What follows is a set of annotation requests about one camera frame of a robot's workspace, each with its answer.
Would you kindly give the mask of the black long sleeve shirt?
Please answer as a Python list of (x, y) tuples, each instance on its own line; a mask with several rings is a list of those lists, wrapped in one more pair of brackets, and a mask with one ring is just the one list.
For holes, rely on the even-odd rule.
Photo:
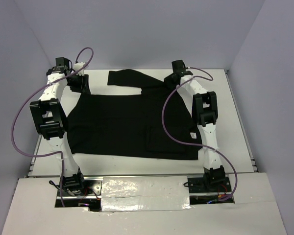
[[(110, 71), (109, 86), (141, 89), (138, 95), (81, 94), (68, 115), (72, 153), (196, 160), (201, 146), (174, 142), (162, 127), (161, 113), (171, 93), (164, 82), (135, 70)], [(201, 144), (197, 126), (180, 94), (169, 99), (165, 127), (179, 141)]]

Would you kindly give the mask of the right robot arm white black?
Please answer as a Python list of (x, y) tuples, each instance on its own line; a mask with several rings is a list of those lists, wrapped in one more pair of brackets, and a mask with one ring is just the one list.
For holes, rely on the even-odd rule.
[[(217, 95), (213, 91), (208, 91), (196, 81), (196, 76), (190, 71), (183, 60), (176, 60), (171, 63), (172, 74), (164, 78), (165, 85), (171, 89), (161, 113), (162, 127), (165, 133), (174, 142), (188, 145), (201, 146), (204, 151), (204, 179), (203, 186), (207, 191), (215, 191), (225, 180), (225, 170), (218, 151), (216, 137), (216, 124), (218, 119)], [(183, 142), (170, 135), (165, 127), (164, 115), (166, 105), (171, 96), (179, 89), (184, 88), (192, 96), (192, 120), (200, 131), (203, 143)]]

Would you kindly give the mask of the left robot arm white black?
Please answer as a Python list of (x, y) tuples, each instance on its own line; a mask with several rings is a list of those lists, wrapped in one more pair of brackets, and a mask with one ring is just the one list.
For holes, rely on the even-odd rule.
[(85, 62), (72, 64), (67, 58), (56, 58), (56, 66), (47, 71), (48, 87), (37, 101), (30, 103), (36, 130), (49, 144), (61, 170), (58, 189), (69, 195), (81, 195), (86, 190), (86, 182), (69, 147), (69, 122), (61, 97), (67, 86), (73, 92), (90, 92), (88, 75), (84, 74), (86, 67)]

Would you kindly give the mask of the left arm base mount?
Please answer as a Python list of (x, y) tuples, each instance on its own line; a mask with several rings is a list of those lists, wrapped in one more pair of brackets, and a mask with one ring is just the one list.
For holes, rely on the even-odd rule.
[(60, 196), (59, 185), (56, 185), (51, 180), (49, 184), (57, 189), (56, 208), (62, 208), (62, 203), (64, 203), (65, 208), (85, 207), (93, 212), (101, 211), (102, 180), (87, 178), (84, 182), (85, 187), (83, 189), (64, 189), (62, 191), (62, 198)]

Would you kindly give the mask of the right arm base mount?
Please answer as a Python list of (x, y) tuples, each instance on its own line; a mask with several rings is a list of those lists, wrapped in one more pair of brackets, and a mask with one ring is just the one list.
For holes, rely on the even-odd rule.
[(205, 176), (189, 177), (183, 186), (188, 189), (191, 196), (223, 196), (232, 191), (228, 177), (216, 184), (208, 182)]

